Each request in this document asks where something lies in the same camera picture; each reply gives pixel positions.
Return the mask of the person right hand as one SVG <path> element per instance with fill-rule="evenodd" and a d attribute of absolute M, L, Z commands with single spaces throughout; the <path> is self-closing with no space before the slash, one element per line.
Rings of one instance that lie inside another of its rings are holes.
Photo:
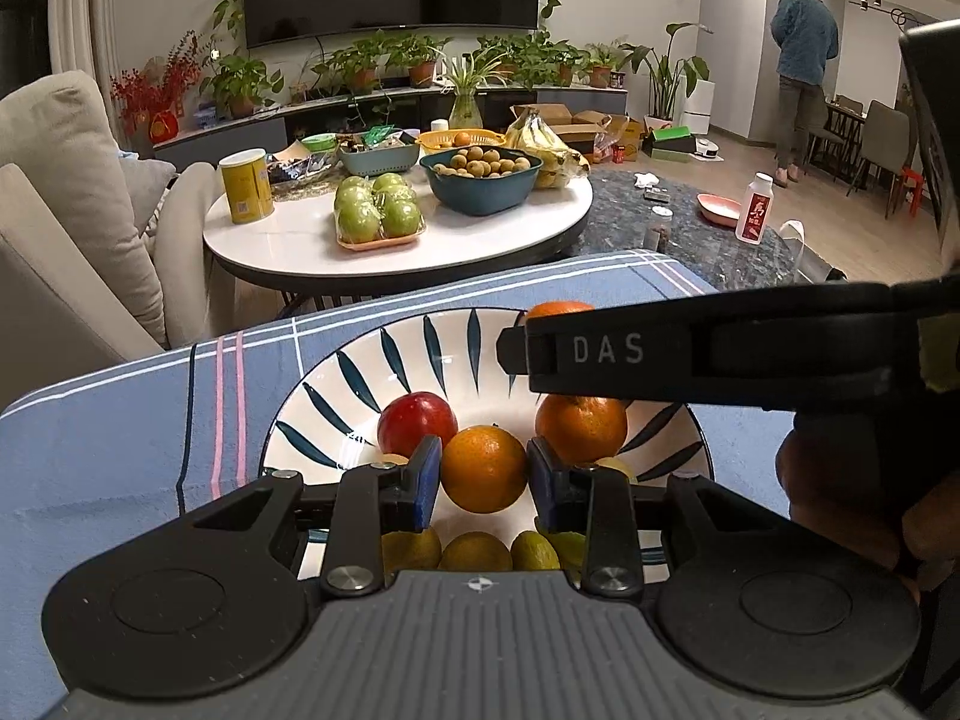
<path fill-rule="evenodd" d="M 776 456 L 789 517 L 914 593 L 958 572 L 958 418 L 794 416 Z"/>

